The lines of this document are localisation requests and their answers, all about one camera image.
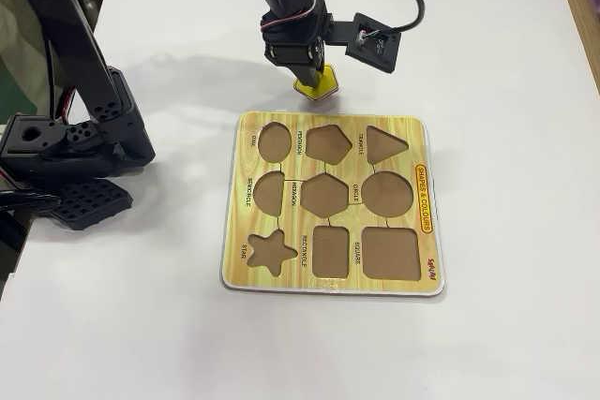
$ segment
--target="wood grain pattern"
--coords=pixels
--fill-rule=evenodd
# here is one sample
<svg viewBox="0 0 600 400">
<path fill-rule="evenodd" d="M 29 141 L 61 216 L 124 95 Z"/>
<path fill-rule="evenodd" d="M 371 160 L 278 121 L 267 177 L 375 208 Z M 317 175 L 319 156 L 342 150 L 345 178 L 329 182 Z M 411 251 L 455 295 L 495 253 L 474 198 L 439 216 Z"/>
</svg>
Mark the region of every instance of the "wood grain pattern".
<svg viewBox="0 0 600 400">
<path fill-rule="evenodd" d="M 591 0 L 568 0 L 593 78 L 600 92 L 600 21 Z"/>
<path fill-rule="evenodd" d="M 292 134 L 292 151 L 279 165 L 268 163 L 259 155 L 256 142 L 264 126 L 272 122 L 285 125 Z M 319 126 L 338 125 L 352 143 L 351 151 L 336 166 L 325 166 L 319 160 L 305 155 L 307 132 Z M 236 289 L 298 290 L 333 293 L 380 293 L 432 295 L 441 287 L 442 274 L 429 276 L 430 265 L 440 268 L 436 233 L 421 230 L 421 216 L 414 188 L 415 202 L 407 214 L 386 219 L 376 216 L 362 203 L 360 187 L 374 171 L 367 163 L 366 131 L 376 126 L 409 143 L 409 150 L 378 164 L 376 170 L 391 170 L 414 188 L 417 184 L 415 168 L 428 164 L 425 132 L 422 124 L 411 117 L 376 117 L 350 115 L 318 115 L 283 112 L 248 112 L 240 119 L 233 162 L 232 191 L 222 276 L 225 283 Z M 359 135 L 363 143 L 359 144 Z M 256 206 L 251 192 L 254 184 L 265 173 L 282 170 L 285 174 L 283 206 L 280 217 L 263 214 Z M 301 181 L 327 172 L 349 188 L 349 206 L 329 219 L 321 219 L 300 206 Z M 354 187 L 358 188 L 358 198 Z M 347 278 L 319 278 L 312 272 L 312 234 L 318 226 L 344 227 L 350 233 L 350 270 Z M 417 233 L 419 245 L 420 280 L 373 280 L 363 273 L 361 233 L 365 227 L 410 228 Z M 265 267 L 248 267 L 252 254 L 248 243 L 250 234 L 269 236 L 280 228 L 285 233 L 285 245 L 298 252 L 295 259 L 282 264 L 281 275 L 274 277 Z"/>
</svg>

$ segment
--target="square cutout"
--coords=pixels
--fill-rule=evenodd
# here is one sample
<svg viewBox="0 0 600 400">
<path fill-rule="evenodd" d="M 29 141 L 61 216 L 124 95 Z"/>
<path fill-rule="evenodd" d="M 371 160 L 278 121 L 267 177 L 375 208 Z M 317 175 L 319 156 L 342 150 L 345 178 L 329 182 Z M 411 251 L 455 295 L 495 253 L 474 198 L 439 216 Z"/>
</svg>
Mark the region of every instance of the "square cutout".
<svg viewBox="0 0 600 400">
<path fill-rule="evenodd" d="M 363 272 L 379 280 L 421 279 L 419 247 L 412 229 L 368 227 L 363 230 Z"/>
</svg>

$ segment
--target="oval cutout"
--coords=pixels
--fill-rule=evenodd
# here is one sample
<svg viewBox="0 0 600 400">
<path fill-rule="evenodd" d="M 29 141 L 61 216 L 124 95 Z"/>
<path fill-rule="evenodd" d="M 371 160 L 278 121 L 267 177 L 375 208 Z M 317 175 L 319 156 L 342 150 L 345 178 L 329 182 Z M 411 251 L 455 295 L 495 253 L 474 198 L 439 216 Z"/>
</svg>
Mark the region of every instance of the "oval cutout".
<svg viewBox="0 0 600 400">
<path fill-rule="evenodd" d="M 259 136 L 259 153 L 269 163 L 280 163 L 292 149 L 290 130 L 279 122 L 266 125 Z"/>
</svg>

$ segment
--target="star cutout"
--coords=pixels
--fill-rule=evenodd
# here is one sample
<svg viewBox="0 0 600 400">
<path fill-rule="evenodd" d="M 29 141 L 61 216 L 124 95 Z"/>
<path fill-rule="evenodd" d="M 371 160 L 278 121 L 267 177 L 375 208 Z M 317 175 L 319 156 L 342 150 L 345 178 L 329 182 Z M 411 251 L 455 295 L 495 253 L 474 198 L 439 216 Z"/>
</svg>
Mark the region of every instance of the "star cutout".
<svg viewBox="0 0 600 400">
<path fill-rule="evenodd" d="M 247 265 L 250 267 L 265 266 L 272 276 L 280 276 L 281 263 L 286 259 L 298 256 L 298 252 L 285 245 L 284 238 L 281 230 L 273 231 L 268 238 L 250 234 L 247 241 L 254 249 L 254 253 L 248 258 Z"/>
</svg>

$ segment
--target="triangle cutout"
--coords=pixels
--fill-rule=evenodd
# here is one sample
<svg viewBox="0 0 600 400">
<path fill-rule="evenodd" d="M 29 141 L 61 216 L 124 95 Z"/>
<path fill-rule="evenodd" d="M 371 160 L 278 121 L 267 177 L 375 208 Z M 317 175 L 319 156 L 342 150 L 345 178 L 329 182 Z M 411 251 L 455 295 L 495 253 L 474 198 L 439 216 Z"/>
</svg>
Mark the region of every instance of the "triangle cutout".
<svg viewBox="0 0 600 400">
<path fill-rule="evenodd" d="M 409 150 L 406 141 L 379 130 L 375 126 L 367 127 L 367 161 L 368 164 L 379 164 L 387 158 Z"/>
</svg>

